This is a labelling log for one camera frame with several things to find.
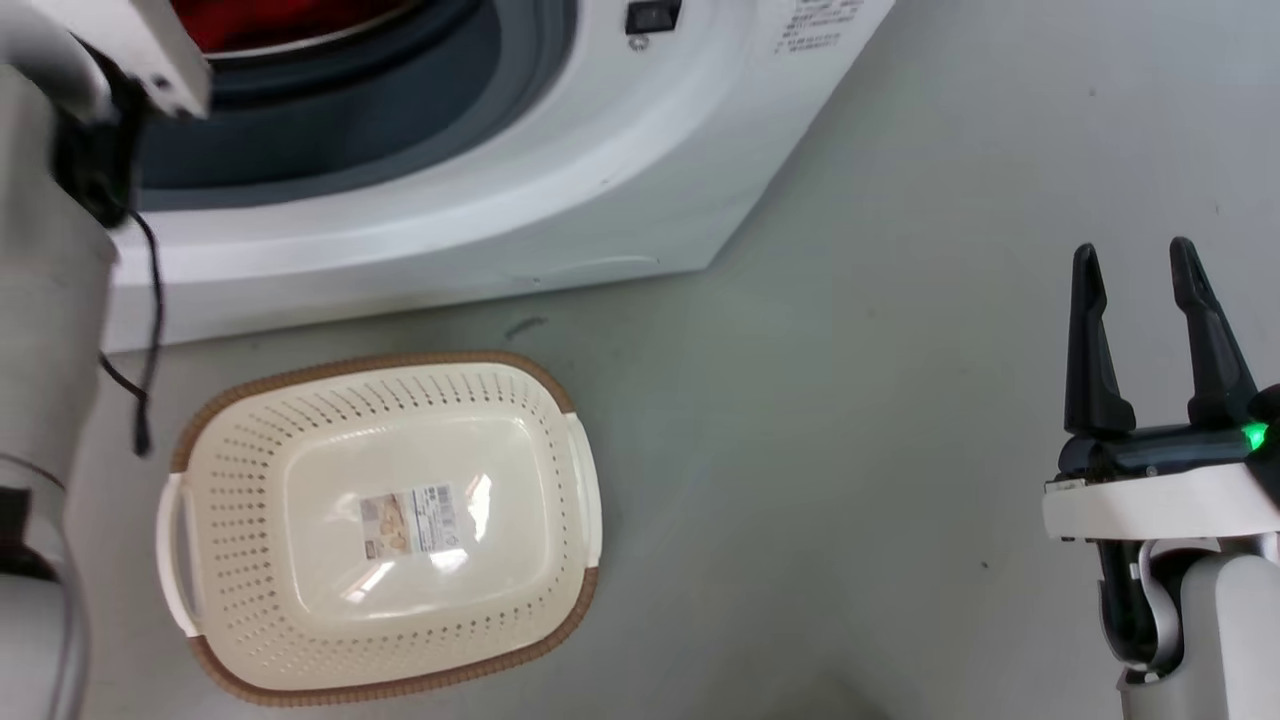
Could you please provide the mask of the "paper product sticker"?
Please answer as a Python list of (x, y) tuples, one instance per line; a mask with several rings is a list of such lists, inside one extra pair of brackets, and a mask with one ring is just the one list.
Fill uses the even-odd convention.
[(369, 560), (426, 556), (466, 557), (449, 486), (426, 486), (358, 501)]

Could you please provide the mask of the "red garment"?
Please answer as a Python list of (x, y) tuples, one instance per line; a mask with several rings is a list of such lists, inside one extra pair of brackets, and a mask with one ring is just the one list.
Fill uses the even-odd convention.
[(172, 0), (180, 23), (206, 55), (257, 51), (380, 20), (419, 0)]

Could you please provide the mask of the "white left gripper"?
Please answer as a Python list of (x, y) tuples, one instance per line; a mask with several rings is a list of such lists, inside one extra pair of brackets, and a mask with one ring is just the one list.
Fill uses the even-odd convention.
[(83, 118), (102, 115), (113, 73), (166, 117), (209, 115), (212, 70), (172, 0), (28, 0), (28, 76)]

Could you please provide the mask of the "white washing machine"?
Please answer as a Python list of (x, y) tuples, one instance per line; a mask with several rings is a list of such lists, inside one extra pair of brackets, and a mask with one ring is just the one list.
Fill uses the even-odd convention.
[(709, 266), (896, 0), (684, 0), (628, 37), (579, 0), (556, 82), (425, 170), (256, 208), (146, 211), (182, 345)]

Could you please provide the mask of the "black door latch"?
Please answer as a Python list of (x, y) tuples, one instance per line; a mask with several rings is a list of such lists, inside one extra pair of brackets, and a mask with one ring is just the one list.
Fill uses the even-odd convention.
[(678, 24), (684, 0), (630, 0), (623, 31), (628, 37), (672, 32)]

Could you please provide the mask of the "grey rubber door seal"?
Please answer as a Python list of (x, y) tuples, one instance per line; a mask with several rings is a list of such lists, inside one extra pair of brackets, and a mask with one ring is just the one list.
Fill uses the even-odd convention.
[(146, 211), (256, 208), (394, 181), (518, 120), (556, 82), (579, 0), (401, 0), (348, 29), (215, 51), (202, 120), (155, 120)]

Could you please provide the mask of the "cream laundry basket brown rim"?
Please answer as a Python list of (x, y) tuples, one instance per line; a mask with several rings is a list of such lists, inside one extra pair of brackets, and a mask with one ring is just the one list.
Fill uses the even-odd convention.
[[(358, 501), (449, 486), (467, 556), (369, 560)], [(509, 352), (398, 354), (270, 375), (192, 418), (155, 528), (200, 666), (261, 706), (384, 700), (552, 652), (604, 539), (570, 393)]]

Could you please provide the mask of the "dark white right gripper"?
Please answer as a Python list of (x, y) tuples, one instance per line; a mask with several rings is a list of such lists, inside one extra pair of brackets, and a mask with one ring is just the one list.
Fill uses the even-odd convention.
[(1052, 537), (1280, 534), (1280, 384), (1257, 393), (1196, 245), (1176, 237), (1169, 256), (1175, 302), (1187, 320), (1193, 370), (1187, 411), (1193, 427), (1130, 433), (1137, 419), (1117, 387), (1098, 255), (1092, 243), (1073, 254), (1064, 429), (1117, 437), (1075, 437), (1064, 446), (1059, 477), (1046, 484), (1042, 501)]

